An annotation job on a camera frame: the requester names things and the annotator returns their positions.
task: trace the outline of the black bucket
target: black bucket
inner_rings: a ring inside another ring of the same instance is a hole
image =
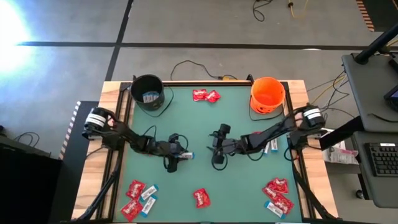
[[[144,110],[157,110],[164,103],[163,83],[162,80],[155,75],[142,75],[138,78],[134,77],[130,93],[136,103]]]

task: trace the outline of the green table surface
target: green table surface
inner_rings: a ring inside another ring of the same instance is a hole
[[[185,135],[189,140],[188,150],[195,153],[195,159],[178,163],[178,170],[167,173],[163,158],[145,156],[127,150],[124,154],[124,170],[121,176],[115,222],[126,222],[120,209],[130,201],[125,195],[132,180],[159,186],[155,193],[158,200],[147,218],[138,216],[134,222],[279,222],[281,219],[264,208],[269,200],[262,188],[273,178],[286,178],[289,181],[289,194],[285,195],[294,203],[294,208],[284,222],[301,222],[300,205],[291,162],[284,159],[287,148],[285,136],[278,138],[278,152],[269,152],[260,161],[253,162],[246,155],[228,157],[228,166],[217,171],[211,166],[211,146],[213,131],[221,123],[231,126],[227,138],[239,138],[242,134],[262,131],[282,120],[283,115],[266,121],[251,121],[249,118],[250,86],[202,86],[172,87],[174,100],[158,118],[146,115],[137,105],[134,108],[132,130],[143,134],[150,126],[157,126],[156,140],[166,141],[173,133]],[[212,104],[192,100],[193,89],[215,89],[221,99]],[[171,91],[165,89],[165,103],[171,99]],[[158,114],[162,109],[150,112]],[[274,116],[255,114],[253,118]],[[211,206],[196,208],[193,192],[205,188]]]

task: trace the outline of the white label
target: white label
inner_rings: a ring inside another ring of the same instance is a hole
[[[184,152],[183,154],[179,155],[178,158],[193,159],[193,152]]]
[[[144,205],[144,208],[142,209],[142,212],[145,214],[149,213],[149,210],[152,208],[152,206],[155,204],[156,199],[153,197],[149,197],[147,203]]]
[[[142,96],[142,99],[144,100],[144,103],[150,103],[154,100],[153,95],[144,95]]]
[[[392,147],[395,147],[396,145],[394,143],[380,143],[380,146],[392,146]]]
[[[278,150],[277,139],[271,140],[271,150]]]
[[[319,108],[315,108],[315,109],[312,109],[312,110],[309,110],[309,111],[306,111],[306,112],[304,112],[304,116],[308,116],[308,115],[310,115],[310,114],[312,114],[312,113],[320,113],[321,111],[319,110]]]
[[[264,154],[267,154],[268,153],[268,149],[269,149],[269,142],[267,142],[267,145],[266,145],[266,147],[263,149],[264,150]]]
[[[282,217],[282,215],[284,214],[284,212],[282,211],[282,209],[276,207],[272,202],[269,202],[267,208],[269,210],[271,210],[272,212],[274,212],[277,216],[279,216],[279,218]]]
[[[95,123],[95,124],[100,125],[101,127],[103,127],[105,125],[104,122],[98,121],[97,119],[94,119],[94,118],[87,118],[86,122]]]
[[[100,121],[102,121],[102,122],[106,122],[106,119],[104,118],[104,117],[102,117],[102,116],[100,116],[100,115],[97,115],[97,114],[89,114],[88,116],[87,116],[87,118],[94,118],[94,119],[98,119],[98,120],[100,120]]]
[[[149,198],[149,196],[151,196],[155,192],[156,192],[156,188],[153,185],[152,187],[149,187],[146,191],[144,191],[144,193],[141,194],[141,197],[142,197],[142,199],[147,200],[147,198]]]
[[[308,115],[307,118],[308,119],[312,119],[312,118],[316,118],[316,117],[319,117],[319,116],[322,116],[322,115],[320,113],[315,113],[315,114]]]

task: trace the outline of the orange striped tape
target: orange striped tape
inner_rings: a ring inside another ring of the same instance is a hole
[[[363,4],[362,0],[356,0],[356,4],[358,5],[359,11],[362,14],[362,18],[365,21],[366,27],[371,31],[374,32],[374,26],[371,18],[369,17],[368,11],[365,8],[365,5]]]

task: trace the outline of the black cable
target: black cable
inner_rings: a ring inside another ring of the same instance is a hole
[[[217,168],[217,167],[215,166],[214,158],[215,158],[215,156],[216,156],[216,153],[213,153],[213,155],[212,155],[212,157],[211,157],[211,165],[213,166],[214,169],[216,169],[216,170],[218,170],[218,171],[225,170],[226,166],[228,165],[228,155],[227,155],[225,152],[223,152],[223,154],[225,155],[225,165],[224,165],[223,168]]]
[[[374,117],[376,117],[376,118],[378,118],[378,119],[380,119],[382,121],[388,122],[388,123],[398,123],[398,121],[393,121],[393,120],[390,120],[390,119],[386,119],[386,118],[383,118],[383,117],[381,117],[381,116],[379,116],[377,114],[374,114],[374,113],[370,113],[368,115],[374,116]]]
[[[151,130],[152,128],[155,128],[155,131],[154,131],[154,139],[156,139],[156,131],[157,131],[157,127],[156,127],[156,125],[152,125],[151,127],[149,127],[145,132],[144,132],[144,134],[142,134],[143,136],[149,131],[149,130]]]
[[[28,146],[31,146],[31,144],[32,144],[32,142],[33,142],[33,140],[34,140],[32,134],[34,134],[34,135],[37,136],[37,140],[36,140],[35,144],[32,146],[32,147],[36,147],[37,143],[39,143],[40,136],[39,136],[39,134],[37,134],[37,133],[35,133],[35,132],[33,132],[33,131],[28,131],[28,132],[22,133],[22,134],[18,135],[17,137],[15,137],[14,140],[17,141],[17,142],[20,142],[21,137],[23,137],[23,136],[30,136],[30,142],[29,142]]]
[[[294,159],[289,159],[289,158],[287,158],[287,156],[286,156],[286,152],[289,150],[289,147],[285,150],[285,153],[284,153],[284,157],[285,157],[285,159],[287,160],[287,161],[290,161],[290,162],[293,162],[294,160],[297,160],[299,157],[298,156],[296,156],[296,158],[294,158]]]
[[[237,79],[235,76],[233,76],[233,75],[223,75],[222,77],[220,77],[220,76],[214,76],[214,75],[212,75],[212,74],[210,74],[210,72],[207,70],[207,68],[206,68],[206,66],[204,65],[204,64],[200,64],[200,63],[196,63],[196,62],[193,62],[193,61],[191,61],[191,60],[185,60],[185,61],[182,61],[182,62],[180,62],[180,63],[177,63],[176,65],[174,65],[174,68],[173,68],[173,70],[172,70],[172,72],[170,73],[170,80],[173,80],[173,74],[174,74],[174,71],[175,71],[175,69],[177,68],[177,66],[179,66],[179,65],[181,65],[181,64],[183,64],[183,63],[186,63],[186,62],[190,62],[190,63],[192,63],[192,64],[194,64],[194,65],[198,65],[198,66],[201,66],[204,70],[205,70],[205,72],[207,73],[207,75],[208,76],[210,76],[211,78],[214,78],[214,79],[217,79],[217,80],[222,80],[224,77],[232,77],[232,78],[234,78],[234,79]]]
[[[101,149],[105,149],[105,147],[101,146],[101,147],[95,149],[94,151],[90,152],[89,154],[87,154],[86,159],[87,159],[89,156],[91,156],[92,154],[98,152],[98,151],[101,150]]]
[[[316,88],[319,88],[319,87],[321,87],[321,86],[323,86],[323,85],[326,85],[326,84],[328,84],[328,83],[331,83],[331,82],[333,82],[333,81],[335,81],[335,79],[332,79],[332,80],[329,80],[329,81],[327,81],[327,82],[324,82],[324,83],[322,83],[322,84],[320,84],[320,85],[317,85],[316,87],[313,87],[313,88],[307,90],[307,92],[312,91],[312,90],[314,90],[314,89],[316,89]]]
[[[334,91],[333,91],[333,93],[331,94],[331,96],[330,96],[330,98],[329,98],[329,101],[328,101],[328,105],[326,106],[326,109],[327,108],[329,108],[329,106],[330,106],[330,101],[331,101],[331,99],[334,97],[334,95],[336,94],[336,91],[338,91],[337,89],[336,89],[336,87],[335,87],[335,84],[336,84],[336,81],[337,81],[337,79],[339,79],[339,77],[342,75],[344,73],[344,71],[342,71],[336,78],[335,78],[335,80],[333,81],[333,88],[335,89]]]
[[[334,101],[334,102],[330,103],[328,106],[332,106],[332,105],[334,105],[335,103],[337,103],[337,102],[339,102],[340,100],[342,100],[342,99],[346,98],[347,96],[349,96],[349,94],[348,94],[348,95],[346,95],[346,96],[342,96],[341,98],[338,98],[336,101]]]
[[[248,158],[249,158],[251,161],[254,161],[254,162],[259,161],[261,158],[263,158],[263,154],[264,154],[264,150],[261,149],[261,150],[260,150],[260,156],[259,156],[257,159],[253,159],[253,158],[250,156],[250,154],[246,153],[246,155],[248,155]]]
[[[182,134],[179,134],[179,135],[177,135],[176,137],[183,137],[185,140],[186,140],[186,142],[187,142],[187,146],[185,146],[185,150],[188,150],[188,146],[189,146],[189,141],[188,141],[188,138],[187,137],[185,137],[184,135],[182,135]]]
[[[225,160],[225,165],[224,165],[223,168],[217,168],[217,167],[215,166],[214,158],[215,158],[215,156],[217,155],[217,153],[220,151],[220,149],[222,149],[222,148],[224,148],[224,147],[228,147],[228,146],[234,146],[234,145],[236,145],[236,144],[237,144],[237,143],[227,144],[227,145],[225,145],[225,146],[220,146],[220,147],[218,147],[218,148],[216,148],[216,149],[213,150],[213,155],[211,156],[211,165],[213,166],[214,169],[216,169],[216,170],[218,170],[218,171],[222,171],[222,170],[224,170],[224,169],[226,168],[226,166],[228,165],[228,155],[227,155],[225,152],[222,152],[223,155],[225,155],[225,158],[226,158],[226,160]]]
[[[159,116],[161,116],[162,114],[163,114],[163,112],[164,111],[166,111],[167,110],[167,108],[170,106],[170,104],[173,102],[173,99],[174,99],[174,91],[173,91],[173,89],[171,89],[171,87],[169,87],[170,88],[170,90],[172,91],[172,98],[170,99],[170,101],[169,101],[169,103],[167,104],[167,106],[162,110],[162,112],[160,112],[160,114],[158,114],[158,115],[156,115],[156,116],[154,116],[154,115],[151,115],[151,114],[149,114],[148,112],[146,112],[144,109],[142,109],[141,108],[141,106],[137,103],[136,105],[138,105],[138,107],[140,107],[140,109],[145,113],[145,114],[147,114],[148,116],[151,116],[151,117],[153,117],[153,118],[158,118]]]
[[[344,111],[344,110],[342,110],[342,109],[338,109],[338,108],[328,108],[327,110],[337,110],[337,111],[340,111],[340,112],[343,112],[343,113],[347,114],[348,116],[350,116],[350,117],[352,117],[352,118],[355,118],[354,115],[352,115],[352,114],[350,114],[349,112]]]
[[[252,117],[251,117],[251,110],[250,110],[250,101],[251,101],[251,96],[250,96],[250,99],[249,99],[249,117],[250,117],[250,120],[252,120],[252,121],[266,121],[266,120],[270,120],[270,119],[274,119],[274,118],[277,118],[277,117],[279,117],[284,111],[285,111],[285,106],[286,106],[286,99],[285,99],[285,101],[284,101],[284,104],[283,105],[280,105],[281,107],[282,107],[282,111],[279,113],[279,114],[277,114],[277,115],[275,115],[275,116],[273,116],[273,117],[270,117],[270,118],[261,118],[261,119],[253,119]]]
[[[310,146],[310,145],[306,145],[307,147],[311,147],[311,148],[313,148],[313,149],[319,149],[319,150],[322,150],[321,148],[319,148],[319,147],[314,147],[314,146]]]
[[[252,7],[252,12],[253,12],[254,18],[256,18],[257,21],[259,21],[259,22],[264,22],[265,19],[266,19],[265,15],[264,15],[262,12],[258,11],[257,9],[259,9],[260,7],[263,7],[263,6],[266,6],[266,5],[270,4],[273,0],[262,0],[262,1],[266,2],[266,3],[261,4],[261,5],[259,5],[259,6],[256,6],[256,3],[257,3],[257,2],[260,2],[260,1],[261,1],[261,0],[254,0],[254,2],[253,2],[253,7]],[[258,17],[256,16],[256,14],[259,14],[259,15],[262,17],[262,19],[258,18]]]

